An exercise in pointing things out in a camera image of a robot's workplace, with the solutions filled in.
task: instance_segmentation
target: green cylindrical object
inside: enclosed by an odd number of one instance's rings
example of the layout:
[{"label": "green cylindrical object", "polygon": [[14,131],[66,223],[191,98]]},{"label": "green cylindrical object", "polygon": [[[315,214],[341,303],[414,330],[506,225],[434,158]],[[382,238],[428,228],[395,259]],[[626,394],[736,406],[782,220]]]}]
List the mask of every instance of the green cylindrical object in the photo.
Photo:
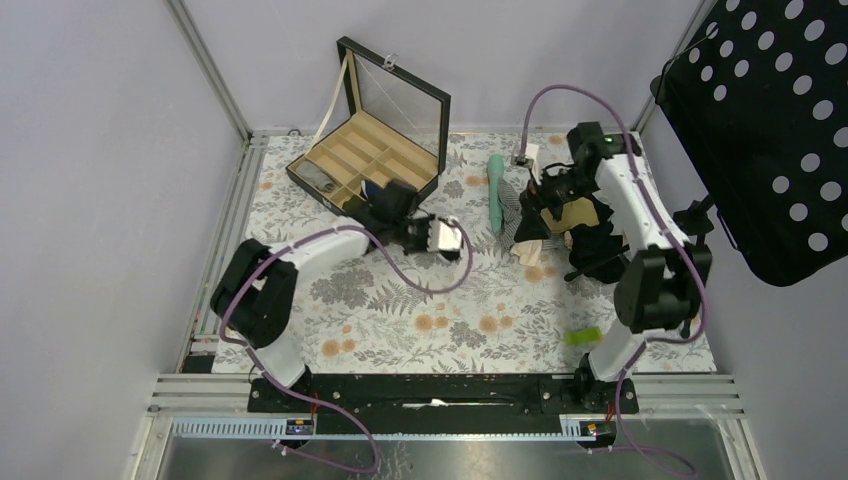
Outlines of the green cylindrical object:
[{"label": "green cylindrical object", "polygon": [[489,176],[489,221],[492,222],[492,233],[499,234],[503,230],[503,208],[498,199],[498,183],[503,178],[503,155],[492,155],[486,173]]}]

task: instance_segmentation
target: table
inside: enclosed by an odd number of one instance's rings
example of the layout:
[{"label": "table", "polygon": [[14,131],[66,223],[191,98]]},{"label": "table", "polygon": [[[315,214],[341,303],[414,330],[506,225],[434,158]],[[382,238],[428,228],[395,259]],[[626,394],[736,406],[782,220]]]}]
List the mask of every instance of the table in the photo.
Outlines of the table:
[{"label": "table", "polygon": [[[524,267],[499,246],[489,230],[486,163],[495,153],[508,158],[518,138],[451,134],[447,168],[422,204],[458,217],[472,239],[473,271],[459,289],[430,298],[404,284],[376,252],[298,287],[286,334],[296,338],[314,373],[561,373],[577,367],[594,345],[570,347],[564,335],[592,326],[605,332],[616,321],[614,285],[586,277],[564,282],[572,270],[564,248]],[[563,135],[534,133],[530,141],[553,160],[570,159]],[[308,143],[298,136],[270,139],[245,238],[293,240],[336,218],[285,173]],[[520,191],[527,172],[507,166],[505,178]],[[431,288],[453,283],[464,267],[434,255],[404,257],[397,246],[389,251],[407,276]],[[213,373],[248,373],[252,366],[242,348],[219,342]],[[653,343],[635,368],[711,372],[715,363],[702,337],[688,345]]]}]

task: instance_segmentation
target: gray wall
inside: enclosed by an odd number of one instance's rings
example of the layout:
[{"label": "gray wall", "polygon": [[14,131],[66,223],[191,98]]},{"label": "gray wall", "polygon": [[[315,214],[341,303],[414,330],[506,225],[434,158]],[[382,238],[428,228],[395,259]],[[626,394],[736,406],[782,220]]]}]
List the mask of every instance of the gray wall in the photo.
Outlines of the gray wall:
[{"label": "gray wall", "polygon": [[[706,193],[662,113],[643,140],[669,210]],[[769,479],[844,478],[848,261],[776,288],[750,273],[720,227],[708,245],[707,336],[720,368],[739,384]]]},{"label": "gray wall", "polygon": [[[400,66],[450,93],[454,128],[482,128],[519,125],[533,94],[552,83],[590,87],[635,119],[698,0],[186,3],[256,128],[318,125],[344,35],[381,55],[397,53]],[[606,118],[575,94],[548,96],[534,125]]]},{"label": "gray wall", "polygon": [[239,142],[164,2],[0,7],[0,478],[118,478]]}]

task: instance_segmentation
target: black metal base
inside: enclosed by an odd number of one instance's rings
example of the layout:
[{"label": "black metal base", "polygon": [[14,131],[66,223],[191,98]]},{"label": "black metal base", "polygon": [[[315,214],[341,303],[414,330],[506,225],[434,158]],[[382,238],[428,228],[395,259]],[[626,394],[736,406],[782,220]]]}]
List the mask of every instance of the black metal base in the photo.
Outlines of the black metal base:
[{"label": "black metal base", "polygon": [[[607,414],[615,385],[594,382],[587,387],[585,380],[542,374],[316,374],[307,378],[308,386],[298,382],[295,388],[346,409],[375,434],[556,434],[561,432],[560,414]],[[589,392],[591,401],[582,396]],[[434,399],[450,406],[423,406]],[[630,380],[623,386],[621,409],[626,414],[639,411]],[[251,382],[247,410],[309,414],[311,405],[258,378]],[[320,408],[318,413],[318,434],[359,433],[336,412]]]}]

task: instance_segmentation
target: yellow cloth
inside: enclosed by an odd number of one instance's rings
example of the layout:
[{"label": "yellow cloth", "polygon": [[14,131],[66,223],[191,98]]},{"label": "yellow cloth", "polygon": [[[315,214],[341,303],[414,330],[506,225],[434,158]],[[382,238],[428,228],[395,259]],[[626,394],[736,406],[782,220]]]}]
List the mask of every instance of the yellow cloth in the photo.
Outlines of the yellow cloth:
[{"label": "yellow cloth", "polygon": [[595,206],[588,198],[582,197],[568,202],[562,206],[562,219],[554,220],[551,211],[547,208],[542,210],[542,219],[551,229],[551,233],[562,233],[580,224],[585,224],[587,227],[594,227],[600,222],[598,221],[598,213],[595,211]]},{"label": "yellow cloth", "polygon": [[509,252],[518,256],[518,263],[527,267],[535,267],[539,263],[539,256],[542,254],[542,241],[528,240],[516,243]]}]

